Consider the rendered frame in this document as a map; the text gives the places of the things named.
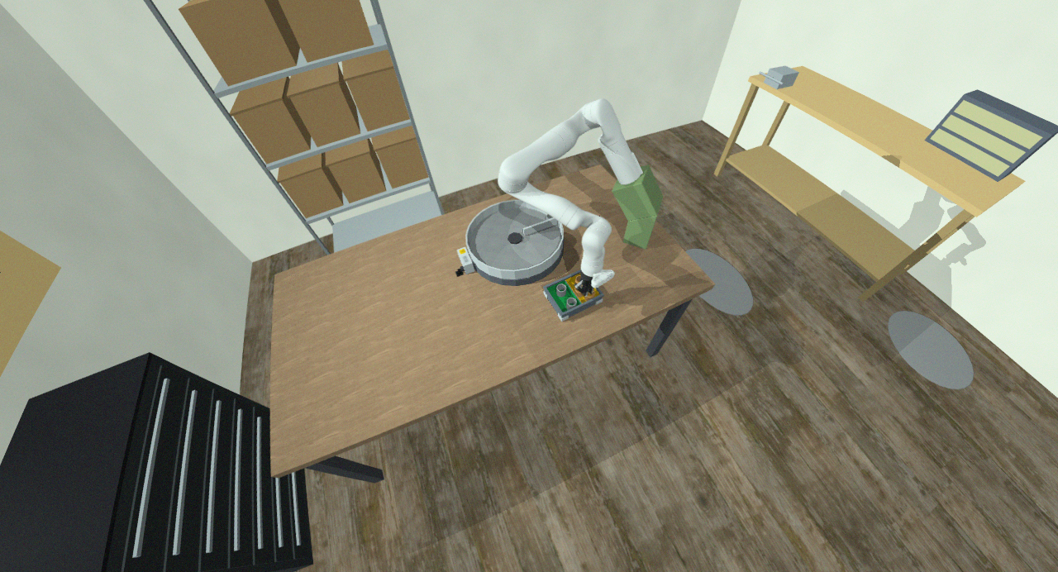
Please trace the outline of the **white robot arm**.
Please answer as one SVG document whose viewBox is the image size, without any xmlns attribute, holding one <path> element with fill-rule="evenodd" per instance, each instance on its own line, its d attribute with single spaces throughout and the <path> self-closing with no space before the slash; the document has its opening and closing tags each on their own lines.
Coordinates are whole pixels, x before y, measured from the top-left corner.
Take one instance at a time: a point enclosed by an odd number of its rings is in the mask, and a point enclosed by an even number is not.
<svg viewBox="0 0 1058 572">
<path fill-rule="evenodd" d="M 549 214 L 567 228 L 577 230 L 580 226 L 587 228 L 590 225 L 582 238 L 584 255 L 581 270 L 587 277 L 592 277 L 592 287 L 604 285 L 615 274 L 612 269 L 603 269 L 604 244 L 612 235 L 612 224 L 603 217 L 579 209 L 565 197 L 537 190 L 527 181 L 541 163 L 564 156 L 574 147 L 579 136 L 597 127 L 603 131 L 603 136 L 598 137 L 598 145 L 612 163 L 613 173 L 620 184 L 634 183 L 643 174 L 642 169 L 622 134 L 612 103 L 604 98 L 587 102 L 570 119 L 553 127 L 526 149 L 507 156 L 501 162 L 498 176 L 500 190 Z"/>
</svg>

